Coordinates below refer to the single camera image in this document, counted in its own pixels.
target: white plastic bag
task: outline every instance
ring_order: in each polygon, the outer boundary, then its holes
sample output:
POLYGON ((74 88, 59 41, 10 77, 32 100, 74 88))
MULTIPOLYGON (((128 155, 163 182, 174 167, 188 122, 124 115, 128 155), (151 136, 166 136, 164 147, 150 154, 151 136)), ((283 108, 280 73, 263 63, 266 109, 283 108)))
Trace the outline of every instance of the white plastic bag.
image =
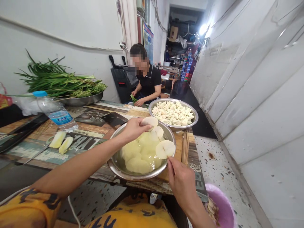
POLYGON ((13 97, 13 102, 21 110, 24 116, 37 115, 42 112, 37 105, 36 97, 13 97))

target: terrazzo floor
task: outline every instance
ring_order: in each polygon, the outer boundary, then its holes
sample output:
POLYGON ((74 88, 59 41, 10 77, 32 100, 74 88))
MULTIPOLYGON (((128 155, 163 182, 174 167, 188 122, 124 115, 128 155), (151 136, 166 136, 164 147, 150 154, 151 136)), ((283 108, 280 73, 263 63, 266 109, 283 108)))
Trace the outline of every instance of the terrazzo floor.
MULTIPOLYGON (((235 177, 218 141, 195 136, 195 142, 204 180, 206 183, 218 186, 230 199, 237 218, 237 227, 260 228, 261 226, 248 203, 247 196, 235 177)), ((83 225, 86 225, 95 216, 105 213, 124 190, 124 187, 87 180, 71 194, 71 202, 79 220, 83 225)), ((76 222, 67 200, 61 206, 59 218, 76 222)))
POLYGON ((229 198, 238 227, 261 228, 219 142, 215 139, 195 136, 195 143, 205 183, 216 185, 229 198))

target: woman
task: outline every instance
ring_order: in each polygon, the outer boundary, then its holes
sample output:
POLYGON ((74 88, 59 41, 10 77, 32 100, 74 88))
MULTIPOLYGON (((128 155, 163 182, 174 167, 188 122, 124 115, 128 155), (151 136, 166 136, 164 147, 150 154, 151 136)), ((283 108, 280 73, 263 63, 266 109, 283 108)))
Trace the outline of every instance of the woman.
MULTIPOLYGON (((93 175, 116 151, 151 128, 150 125, 140 126, 142 120, 130 119, 121 134, 56 167, 0 207, 0 227, 53 227, 61 201, 93 175)), ((172 157, 168 159, 168 168, 169 185, 193 227, 215 228, 196 194, 194 171, 172 157)), ((151 205, 147 197, 138 194, 130 195, 111 207, 107 213, 96 216, 86 227, 176 228, 176 224, 163 201, 157 200, 151 205)))
POLYGON ((138 43, 134 44, 130 49, 132 65, 137 69, 137 79, 139 83, 132 92, 135 96, 139 91, 138 101, 135 106, 142 106, 144 103, 150 104, 156 100, 161 94, 162 77, 159 70, 153 67, 148 59, 145 47, 138 43))

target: table surface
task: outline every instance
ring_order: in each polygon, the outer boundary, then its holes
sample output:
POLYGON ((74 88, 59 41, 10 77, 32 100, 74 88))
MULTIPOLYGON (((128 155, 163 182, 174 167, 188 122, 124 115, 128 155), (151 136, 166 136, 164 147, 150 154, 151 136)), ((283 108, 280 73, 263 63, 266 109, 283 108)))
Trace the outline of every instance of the table surface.
MULTIPOLYGON (((100 118, 109 112, 115 111, 127 119, 132 117, 150 116, 148 109, 104 100, 101 100, 100 102, 91 106, 69 107, 67 110, 79 125, 78 130, 74 131, 73 133, 67 133, 67 135, 74 137, 74 142, 71 145, 71 148, 63 155, 59 154, 57 149, 48 148, 35 159, 30 161, 27 165, 51 170, 71 159, 73 156, 92 148, 98 142, 103 142, 105 138, 109 138, 109 134, 113 133, 112 127, 100 118)), ((23 119, 2 127, 0 128, 0 133, 7 134, 27 121, 28 119, 23 119)), ((17 163, 26 162, 44 146, 45 141, 53 136, 57 130, 58 127, 55 124, 53 124, 50 120, 46 121, 23 142, 10 149, 8 152, 1 154, 0 159, 6 159, 17 163)), ((190 132, 188 166, 195 171, 197 192, 202 201, 206 201, 205 185, 194 136, 192 129, 188 128, 188 130, 190 132)), ((107 164, 104 164, 90 178, 93 180, 105 181, 125 187, 138 187, 157 193, 172 194, 169 184, 162 179, 155 177, 140 182, 126 181, 114 175, 107 164)))

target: pink plastic bowl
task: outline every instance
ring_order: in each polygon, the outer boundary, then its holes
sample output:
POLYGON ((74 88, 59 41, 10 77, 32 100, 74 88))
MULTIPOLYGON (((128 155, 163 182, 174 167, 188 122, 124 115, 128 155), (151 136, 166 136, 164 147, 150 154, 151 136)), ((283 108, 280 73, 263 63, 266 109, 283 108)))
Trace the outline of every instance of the pink plastic bowl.
POLYGON ((236 228, 237 222, 230 201, 225 194, 213 184, 206 184, 209 197, 218 207, 218 221, 221 228, 236 228))

